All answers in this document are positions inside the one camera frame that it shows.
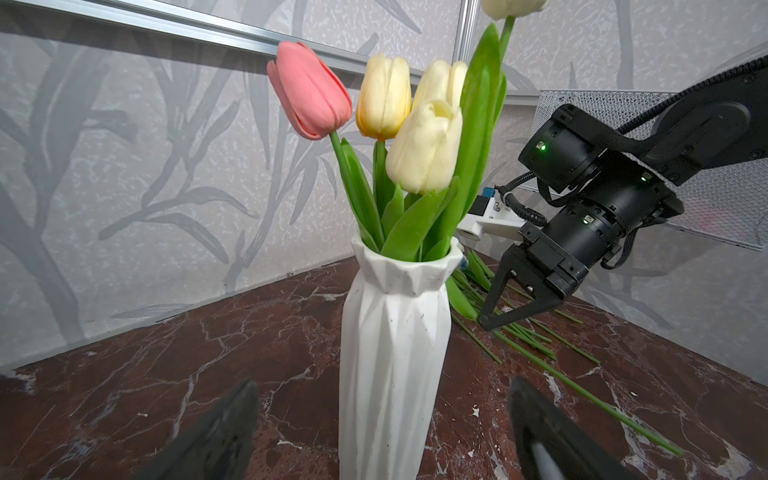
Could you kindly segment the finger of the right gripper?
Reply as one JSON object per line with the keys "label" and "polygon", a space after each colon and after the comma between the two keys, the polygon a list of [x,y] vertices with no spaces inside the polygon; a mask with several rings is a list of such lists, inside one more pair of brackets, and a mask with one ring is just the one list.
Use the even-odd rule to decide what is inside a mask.
{"label": "finger of the right gripper", "polygon": [[[507,311],[501,311],[505,301],[511,299],[512,287],[524,292],[528,301],[519,301]],[[486,331],[495,330],[552,311],[563,300],[564,297],[547,283],[544,271],[533,263],[526,251],[521,246],[513,245],[501,257],[478,314],[478,322]]]}

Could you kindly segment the pink tulip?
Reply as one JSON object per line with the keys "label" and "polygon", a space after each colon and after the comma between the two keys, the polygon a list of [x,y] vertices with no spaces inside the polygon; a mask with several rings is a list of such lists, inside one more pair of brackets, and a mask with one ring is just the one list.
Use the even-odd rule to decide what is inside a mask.
{"label": "pink tulip", "polygon": [[338,135],[353,113],[346,87],[301,42],[281,42],[276,59],[267,65],[267,74],[294,130],[308,140],[330,139],[360,237],[378,253],[384,234],[371,187],[354,149]]}

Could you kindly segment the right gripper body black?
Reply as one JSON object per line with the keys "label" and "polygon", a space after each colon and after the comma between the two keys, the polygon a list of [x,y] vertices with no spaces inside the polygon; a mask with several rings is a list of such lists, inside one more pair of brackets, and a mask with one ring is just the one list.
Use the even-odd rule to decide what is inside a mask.
{"label": "right gripper body black", "polygon": [[645,166],[611,155],[597,175],[536,229],[523,229],[518,284],[535,298],[564,299],[591,269],[626,262],[641,228],[684,212],[683,202]]}

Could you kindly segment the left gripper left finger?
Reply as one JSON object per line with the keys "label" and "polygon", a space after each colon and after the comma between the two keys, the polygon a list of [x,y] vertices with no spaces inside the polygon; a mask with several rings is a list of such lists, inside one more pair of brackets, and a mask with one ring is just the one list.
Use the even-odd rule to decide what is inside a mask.
{"label": "left gripper left finger", "polygon": [[257,385],[244,378],[132,477],[243,479],[253,452],[258,412]]}

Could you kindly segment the tall cream tulip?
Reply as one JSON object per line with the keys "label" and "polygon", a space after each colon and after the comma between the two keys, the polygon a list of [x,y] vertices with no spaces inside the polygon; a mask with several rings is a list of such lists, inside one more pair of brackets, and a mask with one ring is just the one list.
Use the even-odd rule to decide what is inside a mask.
{"label": "tall cream tulip", "polygon": [[452,109],[458,108],[468,65],[462,61],[450,64],[434,61],[422,75],[413,98],[412,110],[432,100],[445,101]]}

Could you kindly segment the pale yellow tulip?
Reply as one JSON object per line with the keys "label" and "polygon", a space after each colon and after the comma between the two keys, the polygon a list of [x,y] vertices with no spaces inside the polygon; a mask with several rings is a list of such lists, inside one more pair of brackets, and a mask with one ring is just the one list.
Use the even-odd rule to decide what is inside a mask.
{"label": "pale yellow tulip", "polygon": [[360,88],[356,109],[359,132],[375,140],[373,153],[374,212],[386,239],[404,211],[404,197],[386,173],[386,141],[393,139],[411,111],[410,68],[400,57],[371,57]]}

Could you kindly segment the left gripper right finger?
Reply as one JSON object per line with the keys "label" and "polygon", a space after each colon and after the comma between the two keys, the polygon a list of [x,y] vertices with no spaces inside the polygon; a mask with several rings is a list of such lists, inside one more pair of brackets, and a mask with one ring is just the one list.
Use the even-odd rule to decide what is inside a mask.
{"label": "left gripper right finger", "polygon": [[508,412],[525,479],[633,479],[525,378],[510,384]]}

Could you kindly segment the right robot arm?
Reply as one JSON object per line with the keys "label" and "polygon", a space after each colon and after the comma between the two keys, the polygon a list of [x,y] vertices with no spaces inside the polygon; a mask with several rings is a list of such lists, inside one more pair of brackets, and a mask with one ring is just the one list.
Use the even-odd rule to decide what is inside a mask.
{"label": "right robot arm", "polygon": [[532,135],[520,162],[557,209],[526,217],[501,257],[479,324],[494,330],[559,307],[594,266],[621,267],[639,230],[684,211],[676,188],[767,153],[767,60],[703,80],[618,128],[573,104]]}

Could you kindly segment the white ribbed ceramic vase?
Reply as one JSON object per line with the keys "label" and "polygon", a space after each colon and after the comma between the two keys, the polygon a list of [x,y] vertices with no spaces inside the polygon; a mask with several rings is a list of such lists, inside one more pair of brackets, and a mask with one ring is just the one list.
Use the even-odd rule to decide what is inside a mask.
{"label": "white ribbed ceramic vase", "polygon": [[344,302],[339,381],[339,476],[418,475],[451,330],[446,282],[463,259],[457,239],[431,262],[404,262],[351,240],[359,271]]}

